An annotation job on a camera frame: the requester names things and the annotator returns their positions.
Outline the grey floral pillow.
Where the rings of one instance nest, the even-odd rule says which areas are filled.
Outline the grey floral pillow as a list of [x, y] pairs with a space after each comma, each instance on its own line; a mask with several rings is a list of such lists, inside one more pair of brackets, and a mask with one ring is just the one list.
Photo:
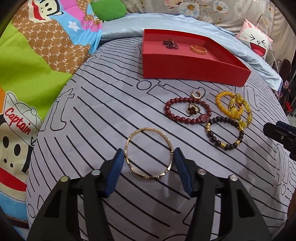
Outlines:
[[271, 1], [234, 0], [129, 0], [122, 1], [129, 13], [184, 15], [240, 32], [247, 19], [264, 33], [273, 27], [275, 5]]

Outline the dark red chair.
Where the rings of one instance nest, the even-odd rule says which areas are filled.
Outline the dark red chair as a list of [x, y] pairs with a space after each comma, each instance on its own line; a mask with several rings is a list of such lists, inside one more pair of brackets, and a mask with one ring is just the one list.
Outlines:
[[291, 62], [287, 59], [277, 60], [276, 66], [278, 67], [279, 76], [282, 78], [283, 82], [285, 82], [292, 69]]

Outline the thin gold bangle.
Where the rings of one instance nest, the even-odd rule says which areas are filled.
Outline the thin gold bangle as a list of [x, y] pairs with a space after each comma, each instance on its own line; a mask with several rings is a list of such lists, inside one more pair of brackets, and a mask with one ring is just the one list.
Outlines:
[[[130, 158], [128, 157], [128, 147], [130, 145], [130, 143], [132, 142], [132, 139], [140, 134], [140, 133], [144, 133], [144, 132], [154, 132], [157, 133], [158, 135], [160, 135], [168, 144], [168, 148], [170, 150], [170, 162], [167, 166], [165, 166], [165, 170], [162, 171], [161, 173], [157, 174], [156, 176], [151, 176], [151, 175], [144, 175], [142, 173], [139, 173], [132, 165], [132, 161], [130, 160]], [[128, 167], [130, 168], [130, 170], [135, 173], [136, 175], [144, 178], [144, 179], [159, 179], [162, 176], [165, 176], [170, 170], [171, 170], [171, 166], [173, 163], [173, 145], [171, 144], [170, 139], [166, 136], [165, 133], [161, 132], [160, 130], [157, 130], [156, 128], [152, 128], [152, 127], [145, 127], [145, 128], [139, 128], [138, 130], [134, 131], [133, 133], [130, 134], [130, 136], [128, 137], [126, 144], [125, 144], [125, 161], [128, 165]]]

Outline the green plush pillow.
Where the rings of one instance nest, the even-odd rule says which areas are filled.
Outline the green plush pillow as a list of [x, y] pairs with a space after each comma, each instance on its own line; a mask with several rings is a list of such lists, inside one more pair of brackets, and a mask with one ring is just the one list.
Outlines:
[[102, 21], [111, 21], [126, 15], [126, 6], [120, 0], [92, 1], [91, 7], [95, 15]]

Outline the gold chain bangle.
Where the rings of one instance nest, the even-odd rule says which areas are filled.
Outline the gold chain bangle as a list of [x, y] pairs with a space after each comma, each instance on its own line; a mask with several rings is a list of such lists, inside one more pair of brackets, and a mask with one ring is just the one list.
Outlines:
[[199, 46], [199, 45], [192, 45], [190, 47], [190, 50], [194, 53], [197, 53], [197, 54], [200, 54], [200, 55], [205, 55], [207, 54], [207, 49], [202, 47], [202, 46]]

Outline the red cardboard tray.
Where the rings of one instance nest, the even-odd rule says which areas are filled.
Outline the red cardboard tray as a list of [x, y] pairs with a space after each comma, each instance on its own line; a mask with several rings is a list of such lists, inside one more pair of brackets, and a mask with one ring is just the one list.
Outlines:
[[[192, 45], [207, 49], [200, 55]], [[145, 29], [142, 42], [144, 78], [199, 80], [242, 87], [250, 69], [211, 38], [172, 30]]]

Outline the grey striped bed sheet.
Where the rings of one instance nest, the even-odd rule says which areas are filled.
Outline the grey striped bed sheet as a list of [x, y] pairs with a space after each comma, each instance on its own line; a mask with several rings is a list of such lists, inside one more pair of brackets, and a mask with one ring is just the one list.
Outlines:
[[[243, 87], [192, 81], [144, 79], [142, 38], [102, 45], [68, 81], [54, 102], [35, 144], [27, 189], [29, 227], [62, 176], [84, 177], [124, 149], [139, 128], [160, 130], [174, 148], [215, 176], [237, 175], [260, 210], [271, 233], [284, 224], [295, 189], [295, 163], [263, 133], [265, 123], [288, 120], [272, 90], [252, 71]], [[167, 101], [205, 90], [212, 117], [222, 91], [241, 94], [253, 119], [243, 142], [223, 151], [210, 142], [205, 124], [176, 123], [164, 114]], [[154, 176], [170, 162], [170, 149], [157, 133], [137, 134], [128, 147], [135, 169]], [[144, 180], [123, 166], [115, 191], [103, 204], [115, 240], [184, 240], [195, 199], [182, 187], [175, 165], [164, 177]]]

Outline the white pink cat cushion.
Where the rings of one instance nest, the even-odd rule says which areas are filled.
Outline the white pink cat cushion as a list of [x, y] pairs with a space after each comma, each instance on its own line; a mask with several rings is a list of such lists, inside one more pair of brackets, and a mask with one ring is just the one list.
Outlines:
[[249, 47], [253, 52], [262, 59], [266, 59], [273, 40], [253, 25], [247, 18], [244, 19], [240, 32], [236, 35], [236, 39]]

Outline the colorful cartoon monkey quilt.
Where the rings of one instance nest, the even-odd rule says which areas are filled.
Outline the colorful cartoon monkey quilt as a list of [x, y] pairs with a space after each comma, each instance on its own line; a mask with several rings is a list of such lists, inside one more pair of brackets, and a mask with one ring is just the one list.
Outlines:
[[90, 1], [1, 1], [1, 240], [26, 240], [33, 148], [58, 94], [94, 53], [101, 21]]

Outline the light blue blanket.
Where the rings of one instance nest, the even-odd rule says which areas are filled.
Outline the light blue blanket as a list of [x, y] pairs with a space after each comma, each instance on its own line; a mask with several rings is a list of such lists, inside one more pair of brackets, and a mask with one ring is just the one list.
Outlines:
[[99, 44], [102, 45], [120, 38], [142, 37], [145, 29], [174, 30], [209, 37], [248, 63], [270, 88], [278, 91], [283, 83], [279, 74], [259, 55], [236, 39], [232, 32], [184, 15], [175, 16], [161, 13], [127, 14], [122, 18], [102, 24], [102, 36]]

